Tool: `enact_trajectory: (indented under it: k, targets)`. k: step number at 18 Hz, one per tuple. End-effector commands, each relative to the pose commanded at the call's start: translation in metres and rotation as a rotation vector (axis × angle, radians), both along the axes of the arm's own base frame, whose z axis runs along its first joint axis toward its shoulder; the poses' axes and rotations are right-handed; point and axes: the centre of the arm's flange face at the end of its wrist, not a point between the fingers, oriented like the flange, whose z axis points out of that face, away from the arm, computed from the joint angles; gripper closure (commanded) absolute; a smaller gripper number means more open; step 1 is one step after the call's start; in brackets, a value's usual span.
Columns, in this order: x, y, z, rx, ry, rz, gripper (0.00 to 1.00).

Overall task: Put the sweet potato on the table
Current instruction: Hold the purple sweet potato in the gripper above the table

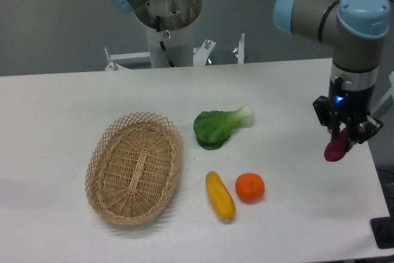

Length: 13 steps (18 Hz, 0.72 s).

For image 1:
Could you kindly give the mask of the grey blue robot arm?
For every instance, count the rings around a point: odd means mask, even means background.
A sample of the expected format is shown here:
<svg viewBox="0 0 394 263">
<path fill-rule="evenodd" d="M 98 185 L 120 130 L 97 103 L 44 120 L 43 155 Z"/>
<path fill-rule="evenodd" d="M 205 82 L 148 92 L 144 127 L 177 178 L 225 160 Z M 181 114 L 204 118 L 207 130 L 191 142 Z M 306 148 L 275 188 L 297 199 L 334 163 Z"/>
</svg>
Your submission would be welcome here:
<svg viewBox="0 0 394 263">
<path fill-rule="evenodd" d="M 201 0 L 110 0 L 119 11 L 134 12 L 151 35 L 151 64 L 189 66 L 192 46 L 186 30 L 201 12 Z M 382 127 L 369 103 L 388 33 L 388 0 L 276 0 L 274 24 L 289 33 L 331 46 L 327 96 L 314 101 L 322 126 L 331 133 L 330 152 L 348 152 Z"/>
</svg>

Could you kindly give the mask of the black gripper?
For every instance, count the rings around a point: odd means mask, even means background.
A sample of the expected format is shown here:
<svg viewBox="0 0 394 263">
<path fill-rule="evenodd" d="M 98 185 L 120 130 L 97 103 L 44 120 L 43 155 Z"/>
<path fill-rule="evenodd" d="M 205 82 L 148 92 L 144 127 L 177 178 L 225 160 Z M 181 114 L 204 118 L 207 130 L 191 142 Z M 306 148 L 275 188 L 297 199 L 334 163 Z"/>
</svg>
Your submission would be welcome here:
<svg viewBox="0 0 394 263">
<path fill-rule="evenodd" d="M 328 95 L 313 102 L 320 125 L 330 133 L 330 142 L 340 136 L 345 126 L 345 151 L 374 137 L 384 124 L 371 116 L 370 103 L 379 67 L 363 71 L 344 68 L 332 63 Z"/>
</svg>

